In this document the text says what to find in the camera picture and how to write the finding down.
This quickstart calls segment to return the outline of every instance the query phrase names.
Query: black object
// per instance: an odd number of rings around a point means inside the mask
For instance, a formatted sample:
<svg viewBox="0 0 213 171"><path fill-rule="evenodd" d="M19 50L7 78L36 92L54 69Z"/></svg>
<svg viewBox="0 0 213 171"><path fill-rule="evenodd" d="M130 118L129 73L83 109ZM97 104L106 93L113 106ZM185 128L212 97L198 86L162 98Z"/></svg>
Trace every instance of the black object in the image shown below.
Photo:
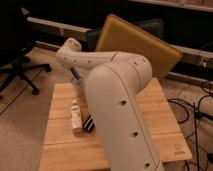
<svg viewBox="0 0 213 171"><path fill-rule="evenodd" d="M93 122L92 117L91 117L91 115L90 115L90 116L88 117L88 119L86 120L86 122L84 123L83 129L84 129L86 132L90 133L90 132L92 132L92 130L93 130L94 127L95 127L95 125L94 125L94 122Z"/></svg>
<svg viewBox="0 0 213 171"><path fill-rule="evenodd" d="M144 21L133 23L133 24L147 31L150 34L160 39L163 39L164 24L161 19L144 20ZM86 32L86 40L91 51L95 50L100 34L101 34L101 28L92 29Z"/></svg>
<svg viewBox="0 0 213 171"><path fill-rule="evenodd" d="M213 153L207 154L207 158L211 163L213 163Z"/></svg>
<svg viewBox="0 0 213 171"><path fill-rule="evenodd" d="M11 65L11 68L0 69L0 73L9 74L0 85L0 93L16 76L19 76L33 88L32 93L34 95L39 94L39 89L29 80L24 72L36 68L44 68L49 72L51 68L49 64L23 66L24 62L30 61L24 55L33 49L36 42L28 26L27 19L16 0L1 2L0 21L0 66Z"/></svg>

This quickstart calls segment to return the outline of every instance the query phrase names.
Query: wooden board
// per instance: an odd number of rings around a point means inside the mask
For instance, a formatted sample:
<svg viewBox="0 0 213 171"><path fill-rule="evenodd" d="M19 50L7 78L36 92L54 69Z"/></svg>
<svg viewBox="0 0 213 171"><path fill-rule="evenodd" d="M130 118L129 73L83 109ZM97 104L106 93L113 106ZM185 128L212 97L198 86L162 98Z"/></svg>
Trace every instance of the wooden board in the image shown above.
<svg viewBox="0 0 213 171"><path fill-rule="evenodd" d="M96 131L73 135L69 114L73 98L76 95L71 84L55 86L40 171L77 171L109 167ZM157 79L153 78L137 95L137 102L161 161L191 159L191 152ZM81 109L85 120L88 110L84 102Z"/></svg>

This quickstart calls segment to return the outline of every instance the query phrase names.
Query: chair base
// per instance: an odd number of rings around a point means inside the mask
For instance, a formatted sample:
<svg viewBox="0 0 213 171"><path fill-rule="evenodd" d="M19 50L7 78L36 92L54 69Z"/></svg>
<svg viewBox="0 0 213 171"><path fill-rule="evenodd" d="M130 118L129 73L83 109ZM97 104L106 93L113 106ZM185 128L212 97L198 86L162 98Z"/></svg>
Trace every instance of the chair base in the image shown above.
<svg viewBox="0 0 213 171"><path fill-rule="evenodd" d="M39 89L32 83L32 81L24 74L25 71L44 68L46 72L51 71L51 67L49 64L40 64L40 65L31 65L31 66L23 66L23 62L29 62L30 59L27 57L22 57L21 59L12 63L11 68L0 69L0 73L9 73L6 80L0 85L0 93L10 84L10 82L16 77L19 76L22 80L26 81L28 85L32 87L32 94L38 95Z"/></svg>

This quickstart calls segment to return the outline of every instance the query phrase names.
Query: yellow board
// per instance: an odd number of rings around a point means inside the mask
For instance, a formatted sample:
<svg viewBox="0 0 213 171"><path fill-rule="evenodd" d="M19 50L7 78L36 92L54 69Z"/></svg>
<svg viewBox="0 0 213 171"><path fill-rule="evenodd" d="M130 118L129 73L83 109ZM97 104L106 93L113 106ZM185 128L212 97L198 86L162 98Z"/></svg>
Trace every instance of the yellow board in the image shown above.
<svg viewBox="0 0 213 171"><path fill-rule="evenodd" d="M110 14L104 24L96 51L126 51L145 56L153 77L166 76L181 59L182 52L146 31Z"/></svg>

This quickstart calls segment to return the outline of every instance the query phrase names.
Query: floor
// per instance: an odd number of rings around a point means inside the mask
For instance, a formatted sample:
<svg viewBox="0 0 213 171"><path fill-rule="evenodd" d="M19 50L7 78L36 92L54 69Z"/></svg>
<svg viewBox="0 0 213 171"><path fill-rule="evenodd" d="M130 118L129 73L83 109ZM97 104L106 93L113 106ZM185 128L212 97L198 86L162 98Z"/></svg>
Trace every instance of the floor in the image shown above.
<svg viewBox="0 0 213 171"><path fill-rule="evenodd" d="M37 70L28 73L33 82L40 89L40 94L31 94L31 88L18 78L14 80L3 93L4 99L0 101L0 171L38 171L45 135L48 112L50 108L53 88L56 83L70 81L70 75L57 63L55 53L35 48L28 55L31 62L50 63L52 72ZM205 93L199 87L187 83L162 79L162 88L168 98L182 98L190 103L197 103ZM213 114L213 99L206 98L201 104L203 112ZM182 120L185 113L182 108L171 104L177 120ZM189 108L189 120L180 124L185 136L193 132L193 111ZM200 152L200 165L204 170L206 166L206 152L213 152L213 122L202 119L198 127ZM195 161L195 145L187 140ZM180 171L184 162L165 163L166 171ZM191 171L197 170L190 164ZM213 164L208 165L208 171L213 170Z"/></svg>

